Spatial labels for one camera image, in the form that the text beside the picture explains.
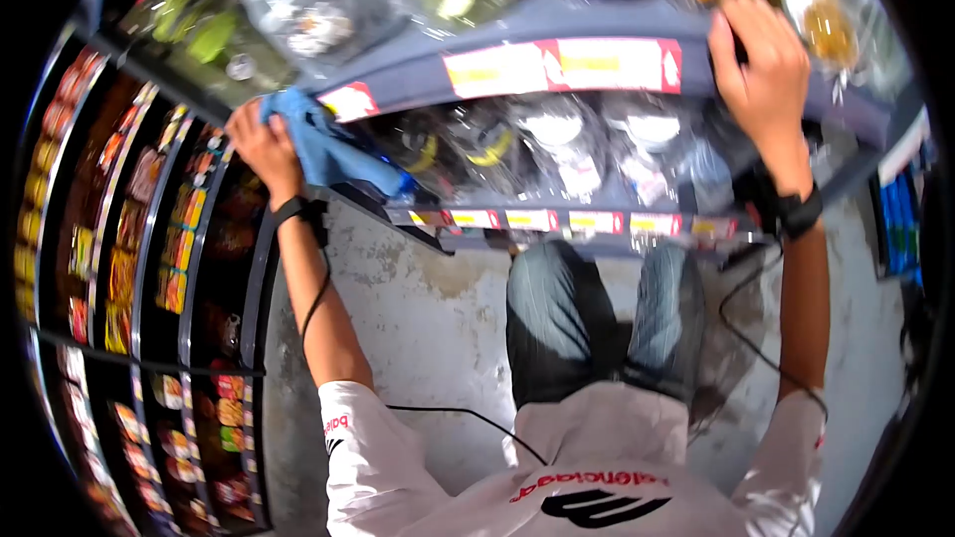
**person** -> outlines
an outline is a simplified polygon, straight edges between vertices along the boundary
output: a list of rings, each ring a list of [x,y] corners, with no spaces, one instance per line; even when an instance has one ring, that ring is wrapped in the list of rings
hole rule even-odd
[[[739,65],[733,32],[749,61]],[[713,16],[716,84],[758,147],[781,196],[813,190],[801,131],[809,59],[765,0],[724,0]],[[255,102],[227,131],[279,209],[303,179],[284,125],[259,124]],[[300,331],[326,277],[307,222],[280,224],[279,246]],[[704,310],[686,251],[646,259],[628,345],[593,264],[562,242],[516,257],[507,283],[507,353],[517,405],[507,472],[451,497],[425,470],[422,442],[376,397],[372,369],[333,286],[304,334],[328,451],[332,535],[809,535],[819,494],[825,414],[818,393],[829,341],[822,223],[785,239],[778,401],[752,468],[727,498],[686,471],[687,403]],[[800,385],[817,393],[812,398]]]

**gray floor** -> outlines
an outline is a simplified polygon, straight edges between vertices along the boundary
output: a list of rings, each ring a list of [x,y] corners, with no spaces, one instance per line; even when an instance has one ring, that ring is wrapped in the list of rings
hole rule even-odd
[[[902,392],[898,284],[875,278],[853,200],[825,215],[832,278],[832,338],[826,370],[831,416],[826,436],[817,535],[832,533],[852,501],[882,428]],[[500,253],[440,257],[351,209],[329,210],[328,255],[338,292],[393,404],[468,407],[510,425],[514,404],[504,350],[504,287],[510,260]],[[777,377],[715,316],[722,296],[749,268],[704,268],[709,310],[694,435],[688,464],[729,492],[746,472],[769,423]],[[639,263],[598,262],[618,317],[635,308]],[[741,292],[731,318],[771,357],[779,351],[780,268]],[[304,368],[284,280],[276,282],[267,344],[265,446],[269,501],[278,534],[321,534],[326,458],[316,390]],[[400,413],[420,430],[427,464],[448,493],[505,467],[501,435],[470,417]]]

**blue jeans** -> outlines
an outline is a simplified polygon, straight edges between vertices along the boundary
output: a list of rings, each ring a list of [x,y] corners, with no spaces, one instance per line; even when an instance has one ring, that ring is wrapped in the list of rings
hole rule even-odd
[[[632,333],[621,332],[597,266],[563,241],[517,256],[507,281],[514,401],[557,402],[602,379],[689,405],[705,323],[703,284],[686,250],[650,252]]]

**smartwatch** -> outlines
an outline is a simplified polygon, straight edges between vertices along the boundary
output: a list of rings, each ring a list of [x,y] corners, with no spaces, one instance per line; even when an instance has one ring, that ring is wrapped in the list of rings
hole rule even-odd
[[[802,201],[798,194],[780,197],[777,207],[782,232],[790,240],[795,240],[812,229],[822,215],[819,187],[813,183],[813,191],[806,197],[806,201]]]
[[[293,216],[301,216],[307,207],[308,200],[301,195],[295,195],[283,203],[279,209],[272,212],[272,215],[275,217],[275,228],[279,228],[282,222]]]

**right hand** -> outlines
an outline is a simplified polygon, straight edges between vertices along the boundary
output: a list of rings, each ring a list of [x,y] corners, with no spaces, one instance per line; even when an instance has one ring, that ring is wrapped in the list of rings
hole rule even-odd
[[[736,62],[733,32],[746,48],[746,65]],[[808,197],[813,173],[802,110],[811,67],[792,25],[765,0],[723,0],[713,15],[710,54],[720,95],[756,144],[776,192]]]
[[[249,100],[239,106],[225,131],[236,151],[252,171],[259,175],[269,188],[269,204],[272,211],[304,189],[302,165],[292,139],[288,137],[286,124],[279,115],[269,117],[263,125],[259,118],[259,99]]]

